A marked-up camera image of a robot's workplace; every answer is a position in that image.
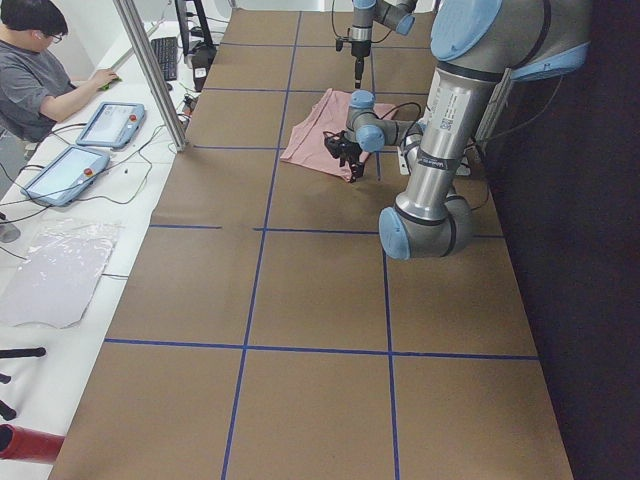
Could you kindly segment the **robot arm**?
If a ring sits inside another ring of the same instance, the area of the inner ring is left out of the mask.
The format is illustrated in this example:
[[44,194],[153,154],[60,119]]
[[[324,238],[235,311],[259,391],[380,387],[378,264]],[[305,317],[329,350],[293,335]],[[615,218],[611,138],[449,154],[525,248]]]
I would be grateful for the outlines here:
[[383,0],[356,0],[352,4],[352,25],[347,30],[345,41],[350,44],[354,57],[354,87],[360,89],[365,59],[371,53],[374,24],[380,24],[402,36],[408,35],[415,22],[413,12],[417,2],[398,1],[392,5]]
[[444,257],[469,243],[471,208],[453,180],[495,86],[505,76],[532,81],[580,68],[591,12],[589,1],[447,1],[431,29],[437,65],[426,121],[384,120],[373,93],[352,93],[334,156],[356,165],[363,152],[396,146],[408,163],[406,189],[379,216],[387,256]]

